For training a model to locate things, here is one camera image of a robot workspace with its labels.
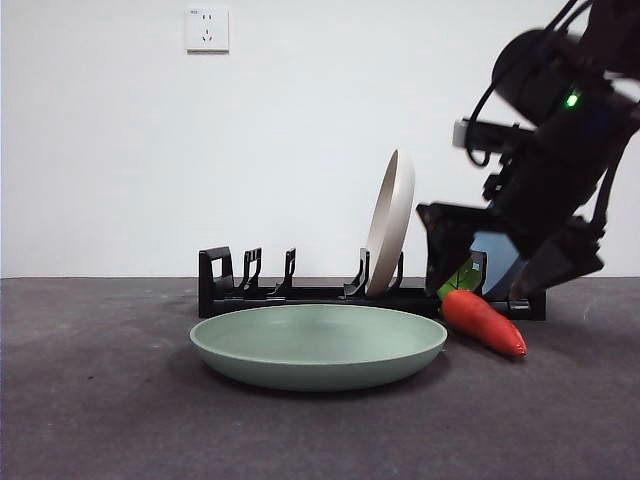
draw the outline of black dish rack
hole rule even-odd
[[[486,279],[487,255],[484,252],[473,251],[472,260],[474,268],[477,266],[481,273],[474,291],[481,294]],[[221,261],[219,277],[213,276],[212,264],[215,261]],[[404,254],[400,254],[396,277],[389,290],[382,296],[370,298],[365,296],[370,268],[370,253],[365,248],[360,249],[358,273],[353,281],[341,287],[294,285],[295,248],[286,252],[284,276],[282,282],[277,283],[275,287],[259,285],[262,265],[261,248],[244,253],[244,272],[238,285],[234,281],[229,247],[201,250],[198,274],[198,316],[209,318],[248,308],[328,303],[388,308],[425,317],[437,317],[440,308],[440,299],[437,296],[428,297],[424,287],[403,285],[408,283],[403,282],[403,262]],[[255,272],[251,275],[253,263],[255,263]],[[528,299],[504,299],[489,303],[512,320],[544,320],[546,318],[544,292]]]

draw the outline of carrot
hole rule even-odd
[[[447,322],[504,355],[522,357],[527,345],[511,321],[468,290],[452,290],[442,301]]]

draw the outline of electrical socket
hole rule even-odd
[[[229,52],[229,9],[192,8],[185,13],[187,52]]]

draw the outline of white wall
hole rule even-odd
[[[281,273],[354,273],[397,146],[416,203],[482,204],[450,147],[496,56],[561,0],[229,0],[231,54],[187,56],[183,0],[5,0],[3,276],[195,275],[264,247]],[[517,119],[499,100],[485,117]],[[602,254],[640,274],[638,139]],[[406,271],[424,273],[414,216]]]

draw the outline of plate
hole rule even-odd
[[[409,226],[414,186],[413,165],[402,151],[396,150],[387,166],[369,228],[371,274],[365,289],[369,297],[382,295],[389,288]]]
[[[214,370],[261,387],[298,391],[368,388],[431,362],[447,338],[418,315],[352,305],[287,305],[210,318],[191,341]]]

